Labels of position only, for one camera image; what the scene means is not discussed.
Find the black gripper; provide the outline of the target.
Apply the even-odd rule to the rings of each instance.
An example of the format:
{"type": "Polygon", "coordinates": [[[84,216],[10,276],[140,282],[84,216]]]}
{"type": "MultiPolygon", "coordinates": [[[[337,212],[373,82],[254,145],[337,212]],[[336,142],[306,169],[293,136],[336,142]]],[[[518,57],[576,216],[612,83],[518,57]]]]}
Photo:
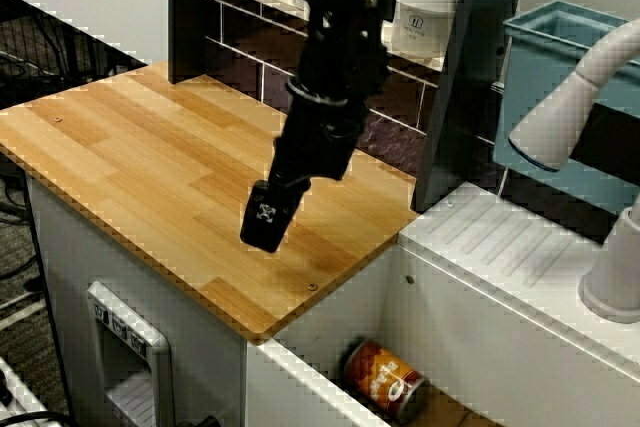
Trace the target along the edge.
{"type": "Polygon", "coordinates": [[[269,182],[259,180],[252,187],[240,239],[274,253],[311,187],[310,179],[342,179],[365,123],[366,103],[362,99],[330,106],[294,93],[275,141],[269,182]]]}

